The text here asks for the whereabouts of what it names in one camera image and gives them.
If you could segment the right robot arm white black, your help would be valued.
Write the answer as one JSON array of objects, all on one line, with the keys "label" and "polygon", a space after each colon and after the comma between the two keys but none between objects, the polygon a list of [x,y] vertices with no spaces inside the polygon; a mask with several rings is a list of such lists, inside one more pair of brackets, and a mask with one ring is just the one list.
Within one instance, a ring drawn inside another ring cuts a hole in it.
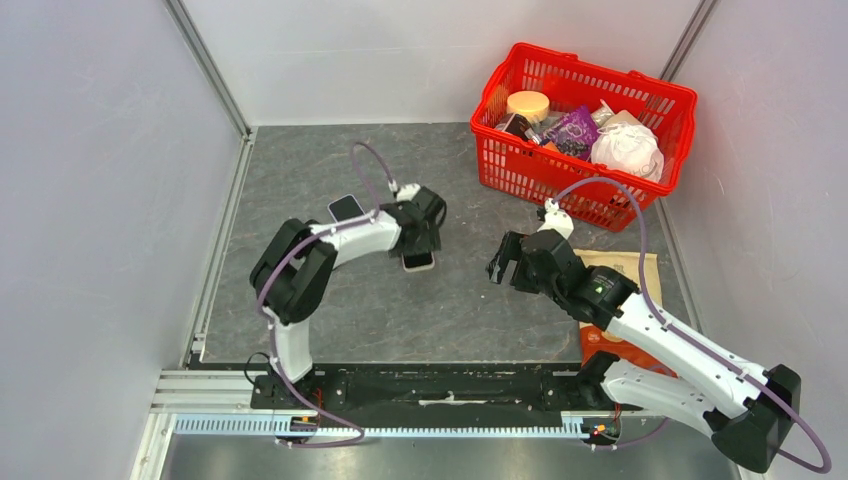
[{"label": "right robot arm white black", "polygon": [[585,265],[555,230],[509,231],[486,267],[502,282],[543,294],[571,318],[639,348],[669,369],[640,367],[621,353],[598,351],[577,374],[577,395],[588,408],[626,404],[659,413],[709,437],[737,465],[768,471],[800,406],[801,379],[740,358],[651,306],[640,287],[615,269]]}]

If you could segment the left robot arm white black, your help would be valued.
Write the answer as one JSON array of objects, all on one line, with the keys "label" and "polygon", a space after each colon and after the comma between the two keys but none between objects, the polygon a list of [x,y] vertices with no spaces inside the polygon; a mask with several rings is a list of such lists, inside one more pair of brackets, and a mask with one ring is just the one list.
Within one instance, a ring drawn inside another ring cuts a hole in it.
[{"label": "left robot arm white black", "polygon": [[309,318],[321,304],[334,270],[376,253],[390,257],[441,249],[446,201],[425,186],[407,184],[394,200],[361,216],[332,224],[285,221],[249,275],[257,311],[268,323],[270,363],[280,377],[276,396],[290,408],[314,393]]}]

